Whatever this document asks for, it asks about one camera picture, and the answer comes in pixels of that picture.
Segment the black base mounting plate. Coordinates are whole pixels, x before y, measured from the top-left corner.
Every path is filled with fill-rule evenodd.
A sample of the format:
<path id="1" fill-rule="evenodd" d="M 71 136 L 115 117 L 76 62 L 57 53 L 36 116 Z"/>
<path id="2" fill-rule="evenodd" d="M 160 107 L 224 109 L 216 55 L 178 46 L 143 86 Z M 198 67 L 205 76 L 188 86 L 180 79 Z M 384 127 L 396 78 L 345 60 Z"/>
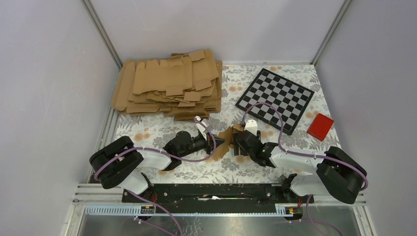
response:
<path id="1" fill-rule="evenodd" d="M 142 199 L 157 203 L 166 210 L 179 207 L 181 211 L 220 212 L 222 209 L 238 212 L 249 209 L 264 210 L 277 204 L 288 208 L 300 208 L 308 197 L 298 196 L 281 184 L 153 184 L 138 197 L 124 190 L 123 203 L 141 203 Z"/>

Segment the red box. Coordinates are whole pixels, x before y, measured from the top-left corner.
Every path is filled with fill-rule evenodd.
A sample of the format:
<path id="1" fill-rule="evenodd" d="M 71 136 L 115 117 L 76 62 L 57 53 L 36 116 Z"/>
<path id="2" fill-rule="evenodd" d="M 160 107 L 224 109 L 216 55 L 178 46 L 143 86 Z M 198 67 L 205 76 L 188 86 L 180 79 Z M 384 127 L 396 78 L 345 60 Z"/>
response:
<path id="1" fill-rule="evenodd" d="M 323 141 L 334 124 L 334 120 L 321 113 L 317 114 L 307 129 L 307 134 L 319 141 Z"/>

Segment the black white checkerboard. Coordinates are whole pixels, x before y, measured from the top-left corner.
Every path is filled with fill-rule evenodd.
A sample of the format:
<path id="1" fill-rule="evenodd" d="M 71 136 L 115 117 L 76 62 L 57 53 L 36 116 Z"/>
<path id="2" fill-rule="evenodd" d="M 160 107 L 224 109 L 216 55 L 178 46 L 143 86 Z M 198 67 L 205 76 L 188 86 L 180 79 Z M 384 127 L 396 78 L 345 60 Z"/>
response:
<path id="1" fill-rule="evenodd" d="M 247 111 L 255 103 L 271 104 L 283 119 L 283 132 L 292 135 L 313 95 L 314 91 L 263 68 L 236 106 Z"/>

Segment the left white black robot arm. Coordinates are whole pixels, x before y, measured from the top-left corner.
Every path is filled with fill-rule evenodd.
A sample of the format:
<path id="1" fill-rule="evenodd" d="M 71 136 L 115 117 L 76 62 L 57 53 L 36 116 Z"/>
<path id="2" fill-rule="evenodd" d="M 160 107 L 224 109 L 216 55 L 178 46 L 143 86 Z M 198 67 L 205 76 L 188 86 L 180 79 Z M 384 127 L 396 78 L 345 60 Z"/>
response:
<path id="1" fill-rule="evenodd" d="M 89 163 L 104 189 L 122 187 L 133 192 L 140 202 L 147 202 L 152 197 L 150 182 L 144 174 L 135 174 L 136 168 L 153 168 L 168 171 L 181 164 L 183 158 L 200 150 L 207 154 L 214 147 L 219 148 L 225 142 L 220 137 L 211 138 L 209 133 L 199 133 L 192 137 L 186 131 L 178 132 L 161 151 L 136 149 L 128 136 L 123 136 L 97 151 L 89 158 Z"/>

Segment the brown cardboard box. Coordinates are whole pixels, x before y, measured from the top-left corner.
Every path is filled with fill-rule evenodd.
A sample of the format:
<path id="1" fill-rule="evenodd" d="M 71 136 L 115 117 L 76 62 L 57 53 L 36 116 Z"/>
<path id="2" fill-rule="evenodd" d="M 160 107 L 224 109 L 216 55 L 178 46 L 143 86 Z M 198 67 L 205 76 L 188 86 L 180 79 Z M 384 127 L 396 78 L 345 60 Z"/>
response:
<path id="1" fill-rule="evenodd" d="M 211 158 L 208 161 L 220 161 L 225 155 L 239 156 L 241 151 L 238 144 L 235 144 L 235 137 L 237 134 L 244 131 L 244 125 L 236 122 L 232 126 L 229 126 L 226 130 L 220 132 L 217 137 L 224 140 L 224 143 L 220 144 Z"/>

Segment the stack of flat cardboard boxes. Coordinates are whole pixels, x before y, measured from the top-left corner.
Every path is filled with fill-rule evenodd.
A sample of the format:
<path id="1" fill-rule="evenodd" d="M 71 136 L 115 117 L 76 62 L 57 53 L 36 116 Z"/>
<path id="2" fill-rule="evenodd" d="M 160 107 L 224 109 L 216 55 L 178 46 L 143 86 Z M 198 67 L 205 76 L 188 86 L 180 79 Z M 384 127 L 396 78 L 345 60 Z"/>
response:
<path id="1" fill-rule="evenodd" d="M 222 61 L 210 49 L 166 59 L 126 60 L 111 108 L 130 116 L 162 113 L 175 120 L 209 118 L 221 110 Z"/>

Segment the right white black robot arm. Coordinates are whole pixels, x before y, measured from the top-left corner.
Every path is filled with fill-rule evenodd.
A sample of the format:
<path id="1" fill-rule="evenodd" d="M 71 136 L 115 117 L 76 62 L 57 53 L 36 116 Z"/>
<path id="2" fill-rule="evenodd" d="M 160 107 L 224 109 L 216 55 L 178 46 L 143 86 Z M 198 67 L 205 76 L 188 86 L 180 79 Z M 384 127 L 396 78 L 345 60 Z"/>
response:
<path id="1" fill-rule="evenodd" d="M 235 134 L 234 145 L 259 166 L 302 172 L 289 175 L 281 184 L 282 196 L 290 203 L 321 195 L 353 204 L 368 187 L 366 170 L 339 147 L 331 146 L 325 152 L 286 149 L 279 143 L 262 143 L 249 131 Z"/>

